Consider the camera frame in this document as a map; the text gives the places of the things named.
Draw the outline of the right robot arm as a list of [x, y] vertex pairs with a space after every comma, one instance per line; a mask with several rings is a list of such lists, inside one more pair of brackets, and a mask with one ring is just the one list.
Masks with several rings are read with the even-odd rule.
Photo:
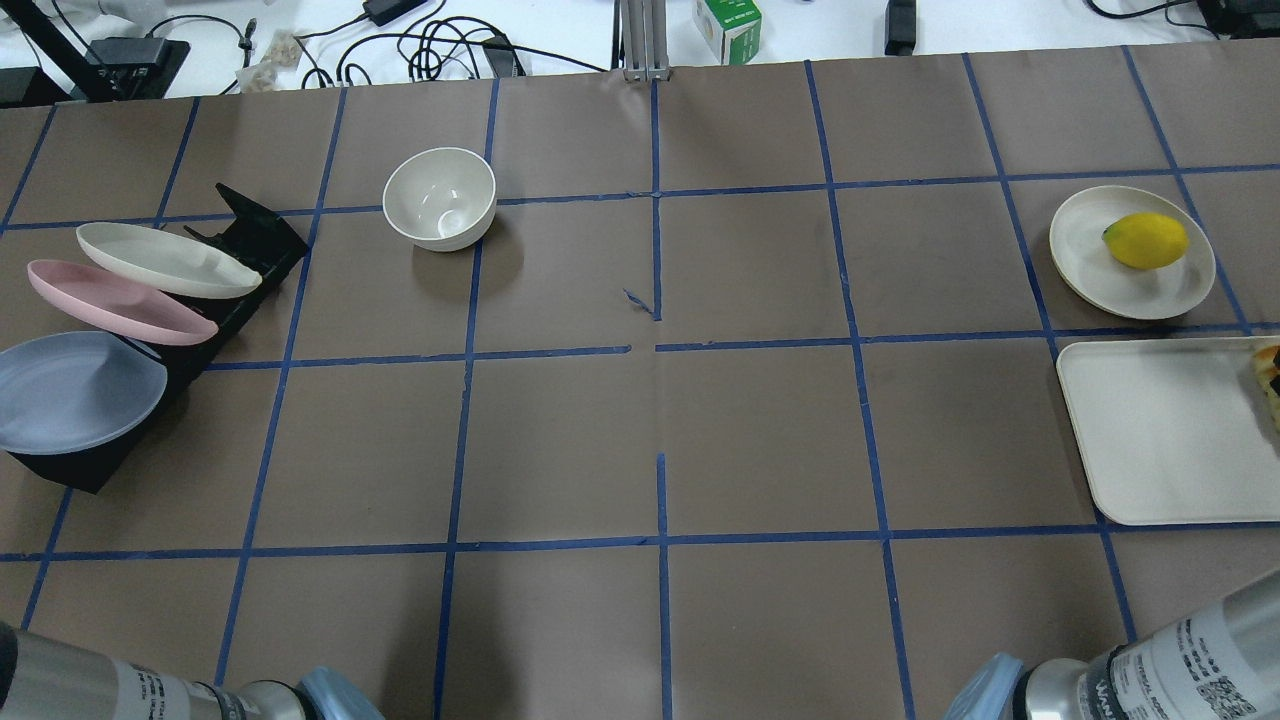
[[1089, 662], [997, 653], [946, 719], [1276, 719], [1279, 574]]

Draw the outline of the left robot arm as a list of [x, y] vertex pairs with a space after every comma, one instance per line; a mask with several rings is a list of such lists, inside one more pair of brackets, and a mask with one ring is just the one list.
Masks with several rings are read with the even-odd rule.
[[372, 701], [329, 667], [297, 684], [237, 691], [1, 625], [4, 719], [380, 719]]

